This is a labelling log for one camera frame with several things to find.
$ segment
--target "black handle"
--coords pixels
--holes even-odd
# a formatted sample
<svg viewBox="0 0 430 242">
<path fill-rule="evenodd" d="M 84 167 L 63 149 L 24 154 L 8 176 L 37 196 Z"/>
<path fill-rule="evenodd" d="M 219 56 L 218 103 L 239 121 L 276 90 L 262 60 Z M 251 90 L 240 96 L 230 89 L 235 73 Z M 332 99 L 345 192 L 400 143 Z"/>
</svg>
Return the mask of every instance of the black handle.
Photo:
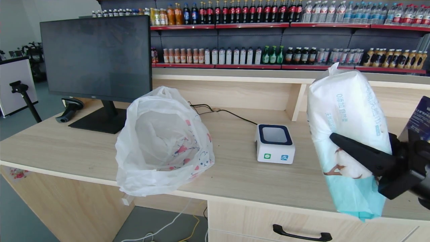
<svg viewBox="0 0 430 242">
<path fill-rule="evenodd" d="M 322 241 L 322 242 L 333 240 L 332 235 L 330 233 L 321 233 L 321 238 L 310 238 L 310 237 L 304 237 L 304 236 L 299 236 L 299 235 L 295 235 L 295 234 L 286 233 L 282 229 L 282 226 L 280 226 L 278 224 L 274 224 L 273 225 L 273 232 L 275 232 L 277 234 L 280 234 L 280 235 L 284 235 L 284 236 L 296 238 L 296 239 L 305 239 L 305 240 Z"/>
</svg>

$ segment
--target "drawer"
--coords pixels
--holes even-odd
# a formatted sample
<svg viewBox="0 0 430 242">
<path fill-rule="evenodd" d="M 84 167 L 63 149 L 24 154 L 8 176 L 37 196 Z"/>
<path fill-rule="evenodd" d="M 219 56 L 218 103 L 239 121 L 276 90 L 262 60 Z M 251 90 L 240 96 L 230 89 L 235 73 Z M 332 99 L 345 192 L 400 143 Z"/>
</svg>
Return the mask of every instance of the drawer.
<svg viewBox="0 0 430 242">
<path fill-rule="evenodd" d="M 400 242 L 416 227 L 377 221 L 362 223 L 338 216 L 323 217 L 221 202 L 208 202 L 208 212 L 210 229 L 286 242 L 306 240 L 279 235 L 273 231 L 273 224 L 281 225 L 287 233 L 305 237 L 319 238 L 321 232 L 330 233 L 333 241 L 340 242 Z"/>
<path fill-rule="evenodd" d="M 209 242 L 273 242 L 270 240 L 252 238 L 243 235 L 226 233 L 219 230 L 209 230 Z"/>
</svg>

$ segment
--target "monitor base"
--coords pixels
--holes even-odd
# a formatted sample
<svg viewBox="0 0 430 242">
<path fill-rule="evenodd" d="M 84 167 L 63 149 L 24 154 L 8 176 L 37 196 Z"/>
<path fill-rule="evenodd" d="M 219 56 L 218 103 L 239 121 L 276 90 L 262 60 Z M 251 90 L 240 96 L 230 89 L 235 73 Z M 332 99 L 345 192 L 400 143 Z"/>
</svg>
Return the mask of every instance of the monitor base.
<svg viewBox="0 0 430 242">
<path fill-rule="evenodd" d="M 123 129 L 127 110 L 116 109 L 112 101 L 102 101 L 103 108 L 69 125 L 72 128 L 115 134 Z"/>
</svg>

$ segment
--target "gray floor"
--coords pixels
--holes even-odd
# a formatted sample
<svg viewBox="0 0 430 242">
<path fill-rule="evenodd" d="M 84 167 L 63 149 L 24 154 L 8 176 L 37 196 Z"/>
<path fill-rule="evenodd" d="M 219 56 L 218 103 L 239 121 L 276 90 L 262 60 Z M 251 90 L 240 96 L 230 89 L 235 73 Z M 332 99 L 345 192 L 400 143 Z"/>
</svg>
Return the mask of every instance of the gray floor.
<svg viewBox="0 0 430 242">
<path fill-rule="evenodd" d="M 47 83 L 36 84 L 39 103 L 35 105 L 42 120 L 64 110 L 59 96 L 48 94 Z M 0 118 L 0 140 L 36 124 L 28 109 L 7 118 Z M 156 232 L 170 223 L 177 213 L 135 207 L 116 236 L 114 242 L 123 239 L 138 239 L 148 232 Z M 202 242 L 207 230 L 207 221 L 199 217 L 194 236 L 188 242 Z M 188 214 L 181 215 L 174 224 L 154 237 L 156 242 L 172 242 L 187 238 L 196 223 Z M 0 176 L 0 228 L 2 242 L 32 241 L 57 242 L 55 236 L 21 200 L 11 186 Z"/>
</svg>

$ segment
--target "checkout counter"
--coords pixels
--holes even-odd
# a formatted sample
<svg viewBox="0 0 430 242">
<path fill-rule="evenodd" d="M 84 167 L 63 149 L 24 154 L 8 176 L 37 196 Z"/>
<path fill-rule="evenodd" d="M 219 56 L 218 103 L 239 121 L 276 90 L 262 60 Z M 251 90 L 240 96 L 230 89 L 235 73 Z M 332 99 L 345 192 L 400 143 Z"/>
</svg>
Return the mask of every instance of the checkout counter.
<svg viewBox="0 0 430 242">
<path fill-rule="evenodd" d="M 336 212 L 306 119 L 307 87 L 318 71 L 163 69 L 153 70 L 153 87 L 179 89 L 193 104 L 223 107 L 257 123 L 286 125 L 295 142 L 291 165 L 260 163 L 255 125 L 228 113 L 201 116 L 213 140 L 215 165 L 171 194 L 127 197 L 116 186 L 117 135 L 73 129 L 54 117 L 2 142 L 2 173 L 13 189 L 62 242 L 111 242 L 134 206 L 201 216 L 208 206 L 210 242 L 299 242 L 273 231 L 333 241 L 425 242 L 430 211 L 406 192 L 387 200 L 381 218 L 362 223 Z M 399 134 L 430 78 L 366 73 L 387 116 L 389 131 Z M 126 108 L 128 103 L 115 103 Z M 101 107 L 89 101 L 77 120 Z M 7 167 L 30 171 L 13 180 Z"/>
</svg>

